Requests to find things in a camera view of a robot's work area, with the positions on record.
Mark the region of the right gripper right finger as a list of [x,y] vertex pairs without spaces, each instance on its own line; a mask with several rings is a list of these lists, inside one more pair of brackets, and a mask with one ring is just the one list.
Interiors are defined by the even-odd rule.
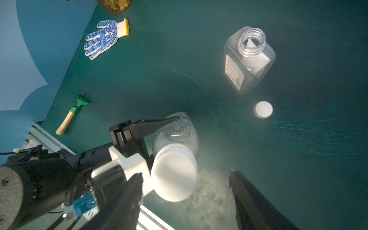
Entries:
[[242,174],[232,171],[230,188],[236,206],[236,220],[240,230],[297,230]]

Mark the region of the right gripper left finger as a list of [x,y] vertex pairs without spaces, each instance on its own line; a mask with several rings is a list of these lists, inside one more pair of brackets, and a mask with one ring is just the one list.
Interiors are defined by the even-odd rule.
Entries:
[[82,230],[135,230],[143,200],[143,176],[134,174],[122,184],[98,214],[81,227]]

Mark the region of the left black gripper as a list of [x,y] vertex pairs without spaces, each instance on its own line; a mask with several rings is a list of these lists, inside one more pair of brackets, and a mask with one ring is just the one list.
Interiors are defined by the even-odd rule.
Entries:
[[138,120],[136,122],[128,120],[110,127],[109,134],[113,146],[124,157],[139,153],[146,161],[148,169],[151,170],[154,156],[149,154],[144,137],[179,119],[179,116],[175,116],[163,120]]

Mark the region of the round clear bottle green label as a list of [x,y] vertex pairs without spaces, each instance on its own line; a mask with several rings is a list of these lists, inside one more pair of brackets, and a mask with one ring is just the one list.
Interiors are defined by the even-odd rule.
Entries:
[[154,133],[152,153],[154,156],[166,145],[179,143],[191,150],[197,159],[199,152],[199,137],[191,118],[185,112],[178,112],[166,118],[179,117]]

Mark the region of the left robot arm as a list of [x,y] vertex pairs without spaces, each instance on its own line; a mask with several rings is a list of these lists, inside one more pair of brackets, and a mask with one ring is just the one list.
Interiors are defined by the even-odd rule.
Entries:
[[112,142],[71,155],[49,153],[41,145],[12,153],[1,166],[1,229],[16,230],[62,204],[63,214],[79,219],[98,208],[85,230],[134,230],[149,186],[153,157],[145,136],[180,119],[123,122],[110,128]]

